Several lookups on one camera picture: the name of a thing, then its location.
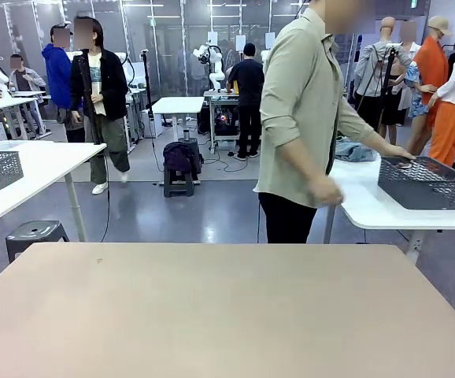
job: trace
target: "blue jacket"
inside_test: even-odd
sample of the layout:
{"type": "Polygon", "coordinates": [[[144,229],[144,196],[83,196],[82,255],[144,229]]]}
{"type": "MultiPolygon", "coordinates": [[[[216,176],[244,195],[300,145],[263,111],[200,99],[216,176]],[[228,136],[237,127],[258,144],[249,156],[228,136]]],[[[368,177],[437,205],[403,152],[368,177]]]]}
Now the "blue jacket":
{"type": "Polygon", "coordinates": [[[51,99],[58,108],[70,108],[70,70],[72,63],[60,47],[49,43],[43,50],[51,99]]]}

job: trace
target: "white t-shirt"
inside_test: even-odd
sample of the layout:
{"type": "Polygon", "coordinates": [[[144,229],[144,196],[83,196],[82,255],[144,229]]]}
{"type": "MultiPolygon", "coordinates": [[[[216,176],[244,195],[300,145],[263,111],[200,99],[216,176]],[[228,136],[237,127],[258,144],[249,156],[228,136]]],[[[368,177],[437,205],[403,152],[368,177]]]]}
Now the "white t-shirt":
{"type": "MultiPolygon", "coordinates": [[[[87,59],[89,61],[89,71],[91,74],[91,92],[93,95],[99,95],[100,91],[102,90],[102,72],[100,71],[100,58],[102,57],[102,53],[96,55],[87,55],[87,59]]],[[[94,112],[97,114],[103,114],[104,116],[107,115],[105,113],[105,107],[103,106],[103,101],[96,102],[94,104],[94,112]]]]}

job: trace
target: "black hair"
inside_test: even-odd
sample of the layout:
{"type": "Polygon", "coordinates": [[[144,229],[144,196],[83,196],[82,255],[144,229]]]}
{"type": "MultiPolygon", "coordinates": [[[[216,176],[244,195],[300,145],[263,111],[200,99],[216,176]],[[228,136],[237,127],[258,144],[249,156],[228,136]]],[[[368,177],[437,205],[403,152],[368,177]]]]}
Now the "black hair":
{"type": "Polygon", "coordinates": [[[94,45],[103,47],[103,28],[100,21],[96,18],[89,16],[77,16],[76,20],[93,20],[93,33],[96,33],[96,39],[94,40],[94,45]]]}
{"type": "Polygon", "coordinates": [[[256,56],[256,47],[253,43],[247,43],[245,47],[243,47],[243,53],[247,57],[255,57],[256,56]]]}

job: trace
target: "man in beige shirt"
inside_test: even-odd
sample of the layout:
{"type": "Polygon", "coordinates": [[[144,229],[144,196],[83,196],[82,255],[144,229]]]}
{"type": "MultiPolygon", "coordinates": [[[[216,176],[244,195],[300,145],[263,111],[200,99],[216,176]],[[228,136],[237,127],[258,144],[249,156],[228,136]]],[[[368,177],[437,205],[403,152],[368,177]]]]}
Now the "man in beige shirt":
{"type": "Polygon", "coordinates": [[[261,100],[261,168],[255,191],[270,243],[306,243],[316,208],[339,204],[327,176],[339,130],[382,155],[411,158],[386,143],[343,98],[333,36],[347,32],[364,0],[316,0],[278,35],[268,56],[261,100]]]}

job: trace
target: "person in blue jacket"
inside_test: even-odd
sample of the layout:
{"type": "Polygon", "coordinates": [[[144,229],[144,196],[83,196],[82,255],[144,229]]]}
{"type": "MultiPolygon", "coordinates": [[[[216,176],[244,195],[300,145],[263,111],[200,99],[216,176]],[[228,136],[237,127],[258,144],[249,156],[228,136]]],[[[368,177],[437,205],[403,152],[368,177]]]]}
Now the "person in blue jacket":
{"type": "Polygon", "coordinates": [[[57,122],[65,125],[67,140],[70,143],[84,143],[85,132],[83,122],[72,118],[70,110],[70,70],[72,63],[63,48],[54,43],[54,29],[65,29],[66,24],[54,25],[50,30],[51,43],[42,52],[46,60],[47,81],[51,100],[57,107],[57,122]]]}

